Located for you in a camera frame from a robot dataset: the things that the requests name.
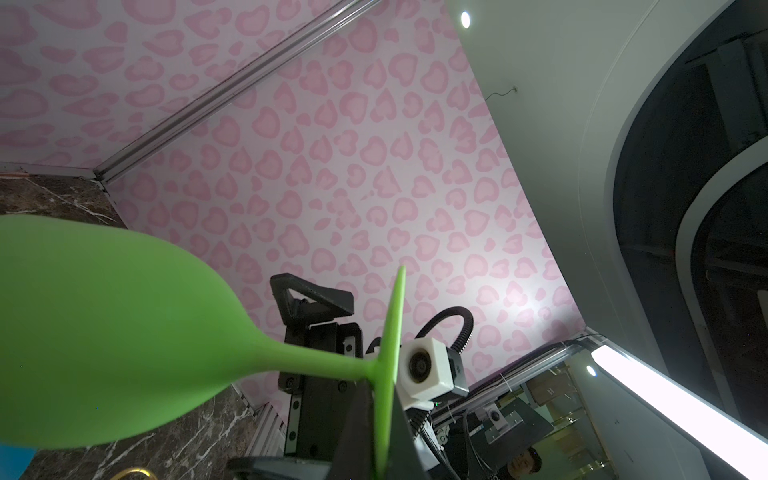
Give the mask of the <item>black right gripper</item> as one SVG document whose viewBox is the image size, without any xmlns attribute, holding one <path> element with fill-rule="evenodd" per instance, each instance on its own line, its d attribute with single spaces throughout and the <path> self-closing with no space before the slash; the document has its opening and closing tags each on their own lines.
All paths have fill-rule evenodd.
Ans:
<svg viewBox="0 0 768 480">
<path fill-rule="evenodd" d="M 322 287 L 291 273 L 270 278 L 287 344 L 363 357 L 363 334 L 355 322 L 331 322 L 354 314 L 351 292 Z M 290 395 L 284 454 L 330 461 L 357 390 L 355 381 L 282 372 L 279 389 Z"/>
</svg>

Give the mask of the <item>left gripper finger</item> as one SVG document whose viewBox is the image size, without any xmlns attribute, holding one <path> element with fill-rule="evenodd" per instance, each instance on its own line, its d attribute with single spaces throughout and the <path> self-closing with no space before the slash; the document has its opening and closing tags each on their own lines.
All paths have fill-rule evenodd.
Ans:
<svg viewBox="0 0 768 480">
<path fill-rule="evenodd" d="M 426 479 L 399 401 L 388 411 L 390 446 L 384 467 L 376 466 L 375 394 L 370 383 L 358 383 L 332 459 L 241 457 L 227 462 L 235 479 Z"/>
</svg>

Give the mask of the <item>green wine glass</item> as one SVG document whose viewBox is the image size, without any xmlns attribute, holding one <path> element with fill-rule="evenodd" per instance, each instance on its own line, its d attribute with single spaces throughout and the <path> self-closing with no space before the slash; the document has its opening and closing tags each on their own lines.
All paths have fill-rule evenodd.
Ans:
<svg viewBox="0 0 768 480">
<path fill-rule="evenodd" d="M 277 341 L 204 261 L 158 238 L 36 215 L 1 219 L 1 441 L 65 449 L 130 438 L 231 383 L 281 371 L 366 380 L 375 459 L 390 446 L 406 275 L 373 360 Z"/>
</svg>

